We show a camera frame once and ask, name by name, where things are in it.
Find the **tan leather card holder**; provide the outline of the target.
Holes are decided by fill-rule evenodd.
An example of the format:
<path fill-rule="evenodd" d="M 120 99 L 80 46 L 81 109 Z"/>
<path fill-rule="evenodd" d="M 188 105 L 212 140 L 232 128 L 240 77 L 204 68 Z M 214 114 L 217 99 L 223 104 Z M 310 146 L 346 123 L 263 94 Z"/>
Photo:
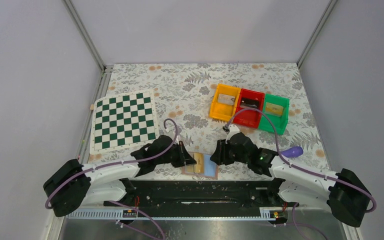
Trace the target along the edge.
<path fill-rule="evenodd" d="M 211 161 L 211 155 L 193 152 L 192 157 L 196 161 L 194 165 L 187 165 L 182 168 L 183 175 L 204 177 L 207 179 L 218 179 L 219 166 Z"/>

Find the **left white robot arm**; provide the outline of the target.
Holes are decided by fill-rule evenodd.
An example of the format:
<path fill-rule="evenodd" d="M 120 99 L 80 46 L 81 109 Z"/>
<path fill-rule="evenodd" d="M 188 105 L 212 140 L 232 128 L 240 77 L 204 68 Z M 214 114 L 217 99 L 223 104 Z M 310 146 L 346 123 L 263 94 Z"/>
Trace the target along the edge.
<path fill-rule="evenodd" d="M 158 165 L 182 168 L 196 163 L 182 141 L 167 135 L 121 159 L 99 164 L 81 164 L 71 159 L 43 184 L 47 196 L 45 208 L 53 210 L 56 217 L 64 217 L 81 206 L 119 201 L 128 192 L 123 179 L 146 175 Z"/>

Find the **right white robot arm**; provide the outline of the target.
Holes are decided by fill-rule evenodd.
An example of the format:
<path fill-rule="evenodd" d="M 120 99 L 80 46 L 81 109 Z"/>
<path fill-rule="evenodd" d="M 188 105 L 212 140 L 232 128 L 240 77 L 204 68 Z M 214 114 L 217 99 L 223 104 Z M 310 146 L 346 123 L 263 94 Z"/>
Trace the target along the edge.
<path fill-rule="evenodd" d="M 317 170 L 293 163 L 274 150 L 257 147 L 241 132 L 218 140 L 210 159 L 218 166 L 240 162 L 258 175 L 271 177 L 267 198 L 274 204 L 323 209 L 351 227 L 361 226 L 371 201 L 370 192 L 353 171 Z"/>

